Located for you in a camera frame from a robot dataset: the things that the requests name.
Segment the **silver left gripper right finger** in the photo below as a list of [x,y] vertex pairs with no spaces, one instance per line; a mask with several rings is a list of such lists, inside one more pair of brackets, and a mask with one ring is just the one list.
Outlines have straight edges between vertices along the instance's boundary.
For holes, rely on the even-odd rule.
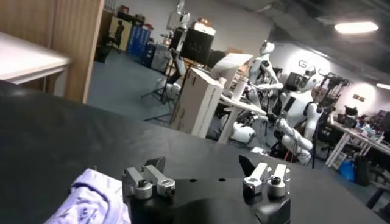
[[268,163],[255,165],[247,156],[238,157],[244,172],[243,194],[250,198],[260,195],[263,189],[271,198],[282,198],[290,194],[290,169],[287,165],[277,164],[273,169]]

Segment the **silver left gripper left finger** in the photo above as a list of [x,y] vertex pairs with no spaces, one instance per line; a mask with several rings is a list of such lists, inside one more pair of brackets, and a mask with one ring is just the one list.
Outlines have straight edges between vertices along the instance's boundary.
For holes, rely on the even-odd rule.
[[135,197],[148,200],[156,193],[164,198],[173,198],[176,194],[176,182],[163,174],[166,158],[164,156],[149,159],[141,171],[136,167],[125,168],[122,173],[123,199]]

